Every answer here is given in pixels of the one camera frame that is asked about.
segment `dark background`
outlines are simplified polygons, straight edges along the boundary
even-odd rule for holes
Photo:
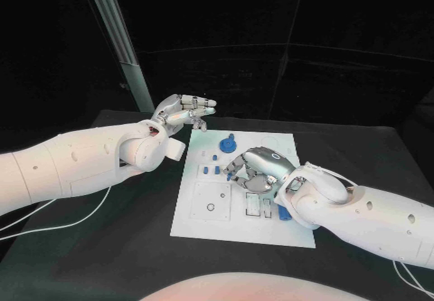
[[[185,93],[218,101],[218,117],[395,127],[433,185],[430,1],[120,7],[156,104]],[[89,127],[102,109],[137,111],[94,10],[85,0],[2,4],[0,152]]]

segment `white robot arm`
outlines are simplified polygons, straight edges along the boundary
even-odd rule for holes
[[[248,178],[235,173],[247,166]],[[257,147],[224,170],[232,181],[255,193],[280,186],[275,203],[304,227],[327,228],[374,254],[411,265],[434,268],[434,208],[412,199],[358,186],[346,187],[335,172],[310,163],[294,168],[274,150]]]
[[[78,130],[2,154],[0,215],[48,199],[102,190],[153,171],[164,156],[179,161],[186,145],[169,137],[185,123],[206,131],[201,116],[215,113],[215,105],[213,100],[172,95],[151,120]]]

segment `rectangular slot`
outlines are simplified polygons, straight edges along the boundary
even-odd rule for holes
[[[270,199],[264,199],[263,203],[264,203],[264,216],[267,218],[271,218],[271,200]]]
[[[247,215],[261,216],[260,195],[247,193]]]

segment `black table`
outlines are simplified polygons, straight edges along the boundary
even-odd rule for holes
[[[94,126],[149,114],[102,111]],[[208,117],[208,128],[294,134],[300,162],[434,205],[434,193],[392,128]],[[188,144],[189,126],[175,135]],[[113,187],[95,215],[62,230],[17,238],[0,266],[2,300],[139,300],[167,285],[221,272],[271,273],[310,280],[371,300],[428,300],[398,278],[389,260],[314,231],[316,249],[170,237],[183,163]],[[66,224],[98,205],[105,191],[59,200],[25,230]],[[411,267],[428,290],[434,271]]]

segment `white board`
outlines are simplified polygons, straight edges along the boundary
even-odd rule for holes
[[[225,154],[219,150],[219,141],[228,138],[231,133],[235,136],[237,150]],[[247,199],[248,191],[232,181],[228,182],[222,174],[237,156],[258,146],[275,150],[296,167],[300,166],[291,134],[226,130],[209,130],[202,133],[192,130],[170,235],[314,248],[312,230],[294,220],[281,221],[278,218],[278,206],[273,202],[275,191],[260,194],[260,202],[254,196],[248,196]],[[237,175],[247,177],[244,169]]]

